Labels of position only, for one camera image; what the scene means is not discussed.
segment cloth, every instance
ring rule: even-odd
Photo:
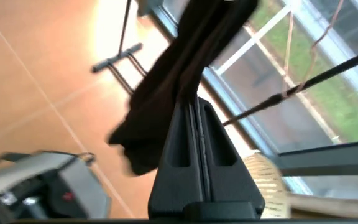
[[[158,167],[177,101],[192,103],[204,68],[230,43],[255,10],[257,0],[192,0],[178,37],[136,88],[130,110],[108,139],[120,144],[134,174]]]

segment floor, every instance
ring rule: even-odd
[[[141,41],[136,57],[148,70],[168,41],[132,6],[124,47]],[[111,0],[0,0],[0,153],[93,152],[93,169],[112,198],[110,216],[146,218],[155,172],[129,176],[121,147],[104,142],[129,96],[109,71],[90,72],[117,52],[124,8],[125,1]],[[133,87],[141,81],[128,61],[117,66]],[[227,119],[203,87],[199,94]],[[244,140],[227,131],[244,156]]]

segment grass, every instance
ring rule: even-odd
[[[250,20],[253,29],[259,30],[281,8],[276,1],[262,1],[259,10]],[[279,62],[284,59],[288,26],[289,17],[286,17],[261,39]],[[312,43],[303,30],[294,24],[288,67],[292,79],[297,83],[306,74],[311,62],[309,48]],[[328,61],[317,53],[311,77],[331,67]],[[338,75],[319,83],[308,89],[306,94],[342,141],[358,141],[358,92],[351,88],[342,76]]]

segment window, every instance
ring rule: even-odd
[[[187,2],[164,0],[162,6],[178,22]],[[211,65],[216,91],[225,94],[225,103],[235,108],[234,113],[304,79],[311,62],[310,46],[329,25],[338,2],[302,0],[294,7],[291,0],[260,1],[249,23]],[[286,74],[291,10],[295,23]],[[253,43],[258,32],[263,36]],[[310,77],[357,54],[358,6],[345,0],[334,28],[318,45]],[[241,122],[253,140],[276,153],[358,142],[358,67]],[[358,198],[358,176],[295,179],[315,195]]]

